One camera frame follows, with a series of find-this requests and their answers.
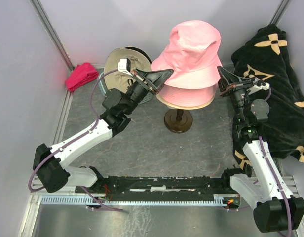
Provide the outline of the peach bucket hat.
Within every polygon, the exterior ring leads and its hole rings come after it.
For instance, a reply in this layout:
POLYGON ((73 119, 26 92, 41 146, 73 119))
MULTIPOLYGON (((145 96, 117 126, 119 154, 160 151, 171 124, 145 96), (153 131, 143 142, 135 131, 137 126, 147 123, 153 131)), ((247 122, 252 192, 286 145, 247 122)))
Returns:
POLYGON ((207 107, 208 105, 210 105, 215 96, 213 96, 211 99, 209 99, 209 101, 207 101, 206 103, 203 104, 192 104, 192 103, 188 103, 188 102, 169 102, 168 100, 165 100, 162 96, 157 95, 156 98, 164 105, 166 105, 168 108, 170 109, 182 109, 182 110, 197 110, 197 109, 201 109, 204 107, 207 107))

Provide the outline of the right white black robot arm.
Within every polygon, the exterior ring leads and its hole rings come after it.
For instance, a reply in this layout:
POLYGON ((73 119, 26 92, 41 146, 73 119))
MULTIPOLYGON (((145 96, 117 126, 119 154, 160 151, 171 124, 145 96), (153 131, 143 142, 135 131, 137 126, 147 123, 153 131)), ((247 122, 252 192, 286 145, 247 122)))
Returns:
POLYGON ((253 210, 255 224, 260 232, 292 231, 299 227, 304 215, 304 200, 294 197, 283 181, 271 157, 268 143, 262 137, 262 125, 268 120, 268 99, 251 100, 249 96, 260 90, 271 92, 270 85, 258 78, 237 76, 222 66, 220 75, 221 97, 230 97, 235 110, 234 141, 250 162, 258 183, 254 184, 244 173, 223 178, 221 189, 226 193, 237 191, 253 210))

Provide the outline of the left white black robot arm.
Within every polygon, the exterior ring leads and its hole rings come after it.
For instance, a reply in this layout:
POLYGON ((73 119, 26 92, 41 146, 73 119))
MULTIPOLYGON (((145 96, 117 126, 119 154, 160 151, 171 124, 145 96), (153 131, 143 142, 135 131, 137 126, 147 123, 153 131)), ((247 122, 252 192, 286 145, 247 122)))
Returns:
POLYGON ((122 73, 130 76, 134 83, 128 86, 125 93, 116 88, 108 90, 102 103, 105 111, 101 115, 96 114, 91 125, 63 142, 50 147, 41 144, 36 148, 33 173, 28 183, 30 191, 36 191, 32 187, 35 176, 49 193, 57 192, 64 186, 84 186, 94 193, 102 190, 103 180, 95 168, 71 167, 71 163, 94 146, 121 133, 130 123, 129 115, 138 104, 148 93, 157 95, 174 71, 133 69, 123 70, 122 73))

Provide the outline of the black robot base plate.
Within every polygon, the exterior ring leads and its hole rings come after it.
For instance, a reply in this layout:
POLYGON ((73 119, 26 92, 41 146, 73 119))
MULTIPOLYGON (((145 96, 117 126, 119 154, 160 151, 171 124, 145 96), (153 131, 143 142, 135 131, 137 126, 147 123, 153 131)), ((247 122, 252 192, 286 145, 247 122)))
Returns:
POLYGON ((108 201, 187 201, 213 200, 213 195, 239 195, 231 188, 229 177, 131 177, 101 178, 87 188, 103 194, 108 201))

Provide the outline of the pink beige bucket hat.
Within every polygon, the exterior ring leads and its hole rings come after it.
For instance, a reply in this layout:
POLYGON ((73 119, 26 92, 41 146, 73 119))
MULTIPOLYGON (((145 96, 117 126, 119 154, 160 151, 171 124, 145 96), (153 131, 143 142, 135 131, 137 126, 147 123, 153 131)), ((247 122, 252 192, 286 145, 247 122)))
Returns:
POLYGON ((203 89, 218 83, 221 65, 218 50, 220 32, 207 22, 186 21, 170 33, 169 44, 151 64, 153 71, 173 69, 165 82, 182 89, 203 89))
POLYGON ((169 102, 188 102, 192 104, 203 104, 211 99, 217 90, 218 85, 202 89, 183 89, 165 85, 157 94, 169 102))

